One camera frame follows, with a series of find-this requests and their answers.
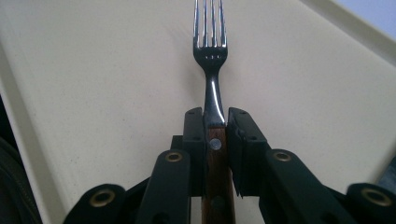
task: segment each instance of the light blue surface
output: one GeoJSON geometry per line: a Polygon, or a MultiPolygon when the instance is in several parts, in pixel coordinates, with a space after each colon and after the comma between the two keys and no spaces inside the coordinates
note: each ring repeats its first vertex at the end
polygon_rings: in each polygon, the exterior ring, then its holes
{"type": "Polygon", "coordinates": [[[337,2],[396,40],[396,1],[337,0],[337,2]]]}

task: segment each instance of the fork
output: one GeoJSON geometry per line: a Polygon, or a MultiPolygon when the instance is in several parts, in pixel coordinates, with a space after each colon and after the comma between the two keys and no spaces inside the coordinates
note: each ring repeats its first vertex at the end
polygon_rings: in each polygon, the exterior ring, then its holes
{"type": "Polygon", "coordinates": [[[204,0],[203,41],[199,34],[199,7],[195,0],[194,34],[192,51],[195,61],[205,72],[205,108],[204,125],[206,135],[206,166],[204,195],[202,199],[202,222],[235,223],[233,209],[233,186],[231,172],[228,165],[226,147],[226,123],[224,120],[220,92],[219,70],[225,63],[228,55],[227,36],[223,4],[219,0],[219,40],[217,38],[217,21],[214,0],[210,0],[211,44],[208,37],[208,10],[207,0],[204,0]]]}

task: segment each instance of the brown wooden handle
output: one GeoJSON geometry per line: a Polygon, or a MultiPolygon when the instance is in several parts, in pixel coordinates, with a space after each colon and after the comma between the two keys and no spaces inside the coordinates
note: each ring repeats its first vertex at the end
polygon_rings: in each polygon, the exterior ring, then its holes
{"type": "Polygon", "coordinates": [[[202,199],[203,224],[234,224],[233,184],[228,165],[225,128],[208,130],[209,147],[206,153],[207,172],[205,195],[202,199]]]}

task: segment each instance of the dark fabric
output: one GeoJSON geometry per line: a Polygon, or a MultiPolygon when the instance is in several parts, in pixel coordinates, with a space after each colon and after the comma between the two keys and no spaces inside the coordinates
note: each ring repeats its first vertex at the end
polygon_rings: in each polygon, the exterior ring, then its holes
{"type": "Polygon", "coordinates": [[[1,137],[0,223],[42,223],[20,154],[1,137]]]}

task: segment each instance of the fork head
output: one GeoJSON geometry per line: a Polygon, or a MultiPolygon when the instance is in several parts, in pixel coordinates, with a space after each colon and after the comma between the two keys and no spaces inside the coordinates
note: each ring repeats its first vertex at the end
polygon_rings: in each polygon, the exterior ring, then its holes
{"type": "Polygon", "coordinates": [[[210,21],[211,21],[211,45],[209,46],[208,37],[208,10],[207,0],[204,0],[204,24],[203,24],[203,35],[202,43],[200,41],[199,34],[199,7],[198,0],[195,0],[195,13],[194,13],[194,35],[192,40],[192,51],[195,61],[204,69],[205,73],[218,73],[221,66],[227,59],[227,35],[225,32],[225,21],[223,13],[223,4],[219,0],[219,22],[216,21],[216,12],[214,0],[210,0],[210,21]],[[219,24],[219,41],[217,37],[217,27],[219,24]]]}

